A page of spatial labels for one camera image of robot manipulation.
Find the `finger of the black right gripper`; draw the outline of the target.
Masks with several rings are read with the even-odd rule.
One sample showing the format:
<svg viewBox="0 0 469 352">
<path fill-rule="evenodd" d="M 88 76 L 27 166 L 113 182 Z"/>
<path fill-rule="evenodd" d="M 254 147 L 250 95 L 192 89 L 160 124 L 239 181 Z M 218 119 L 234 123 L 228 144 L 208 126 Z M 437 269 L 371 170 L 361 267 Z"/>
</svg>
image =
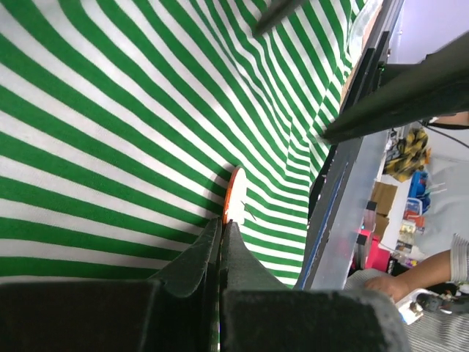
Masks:
<svg viewBox="0 0 469 352">
<path fill-rule="evenodd" d="M 405 65 L 397 76 L 345 109 L 320 134 L 338 144 L 418 120 L 468 110 L 468 33 Z"/>
<path fill-rule="evenodd" d="M 305 0 L 277 0 L 272 1 L 262 13 L 260 19 L 252 29 L 252 35 L 259 37 L 279 25 L 285 18 L 303 5 Z"/>
</svg>

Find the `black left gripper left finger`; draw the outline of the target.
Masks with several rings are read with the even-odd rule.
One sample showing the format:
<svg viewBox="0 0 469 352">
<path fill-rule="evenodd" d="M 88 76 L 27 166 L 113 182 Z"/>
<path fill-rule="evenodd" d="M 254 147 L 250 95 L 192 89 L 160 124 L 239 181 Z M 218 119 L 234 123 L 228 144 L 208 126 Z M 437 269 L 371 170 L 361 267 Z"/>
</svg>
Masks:
<svg viewBox="0 0 469 352">
<path fill-rule="evenodd" d="M 218 250 L 212 219 L 148 279 L 1 286 L 3 351 L 216 351 Z"/>
</svg>

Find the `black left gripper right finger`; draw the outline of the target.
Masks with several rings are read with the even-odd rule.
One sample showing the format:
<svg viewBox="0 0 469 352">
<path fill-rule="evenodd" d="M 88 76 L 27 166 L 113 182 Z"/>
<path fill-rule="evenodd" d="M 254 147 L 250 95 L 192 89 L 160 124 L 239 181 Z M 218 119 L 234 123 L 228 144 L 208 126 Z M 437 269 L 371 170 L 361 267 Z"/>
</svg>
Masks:
<svg viewBox="0 0 469 352">
<path fill-rule="evenodd" d="M 222 351 L 408 351 L 400 314 L 370 290 L 294 290 L 230 221 L 221 245 Z"/>
</svg>

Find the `green white striped garment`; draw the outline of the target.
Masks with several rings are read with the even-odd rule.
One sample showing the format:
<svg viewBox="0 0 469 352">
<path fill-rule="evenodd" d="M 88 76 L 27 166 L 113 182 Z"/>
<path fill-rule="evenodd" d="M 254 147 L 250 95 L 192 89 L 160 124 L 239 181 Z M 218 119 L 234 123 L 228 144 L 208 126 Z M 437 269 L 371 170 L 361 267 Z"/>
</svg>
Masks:
<svg viewBox="0 0 469 352">
<path fill-rule="evenodd" d="M 316 141 L 352 71 L 364 1 L 1 3 L 1 280 L 146 279 L 247 179 L 248 249 L 292 287 Z"/>
</svg>

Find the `person's forearm in background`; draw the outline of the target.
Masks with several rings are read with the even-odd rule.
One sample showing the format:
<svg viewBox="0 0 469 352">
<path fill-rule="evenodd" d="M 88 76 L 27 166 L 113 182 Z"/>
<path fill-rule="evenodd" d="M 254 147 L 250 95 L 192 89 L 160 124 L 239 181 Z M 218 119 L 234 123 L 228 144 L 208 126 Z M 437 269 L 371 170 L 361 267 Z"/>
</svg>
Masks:
<svg viewBox="0 0 469 352">
<path fill-rule="evenodd" d="M 468 282 L 468 240 L 455 235 L 449 250 L 426 258 L 396 280 L 405 295 L 444 282 Z"/>
</svg>

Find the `person's hand in background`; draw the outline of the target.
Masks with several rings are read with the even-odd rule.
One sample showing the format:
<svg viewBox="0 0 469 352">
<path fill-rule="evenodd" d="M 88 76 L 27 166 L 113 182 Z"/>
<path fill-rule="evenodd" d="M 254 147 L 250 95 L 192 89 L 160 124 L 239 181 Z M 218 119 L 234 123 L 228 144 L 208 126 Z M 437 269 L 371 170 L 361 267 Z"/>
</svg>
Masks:
<svg viewBox="0 0 469 352">
<path fill-rule="evenodd" d="M 364 287 L 386 294 L 395 303 L 411 292 L 406 281 L 397 276 L 378 276 L 368 280 Z"/>
</svg>

